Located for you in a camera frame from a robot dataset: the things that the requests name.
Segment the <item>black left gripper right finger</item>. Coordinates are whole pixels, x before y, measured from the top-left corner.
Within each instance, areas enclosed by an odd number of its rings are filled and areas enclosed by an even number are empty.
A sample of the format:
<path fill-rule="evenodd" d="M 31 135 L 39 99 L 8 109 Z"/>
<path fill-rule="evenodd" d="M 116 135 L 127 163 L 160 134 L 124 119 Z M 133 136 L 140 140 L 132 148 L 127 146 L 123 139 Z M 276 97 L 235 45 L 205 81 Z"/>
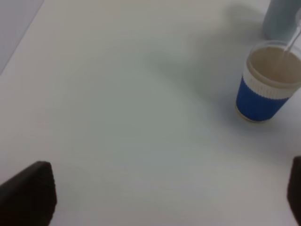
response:
<path fill-rule="evenodd" d="M 287 200 L 297 224 L 301 225 L 301 157 L 293 159 L 287 186 Z"/>

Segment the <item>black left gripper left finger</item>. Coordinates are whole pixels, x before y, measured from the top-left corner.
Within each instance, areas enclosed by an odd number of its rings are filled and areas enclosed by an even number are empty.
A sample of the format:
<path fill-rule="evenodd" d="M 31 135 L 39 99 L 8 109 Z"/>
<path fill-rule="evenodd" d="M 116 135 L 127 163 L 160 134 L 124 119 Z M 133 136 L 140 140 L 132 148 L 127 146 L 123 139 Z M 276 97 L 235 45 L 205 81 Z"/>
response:
<path fill-rule="evenodd" d="M 2 226 L 48 226 L 57 205 L 55 179 L 47 161 L 37 161 L 0 185 Z"/>

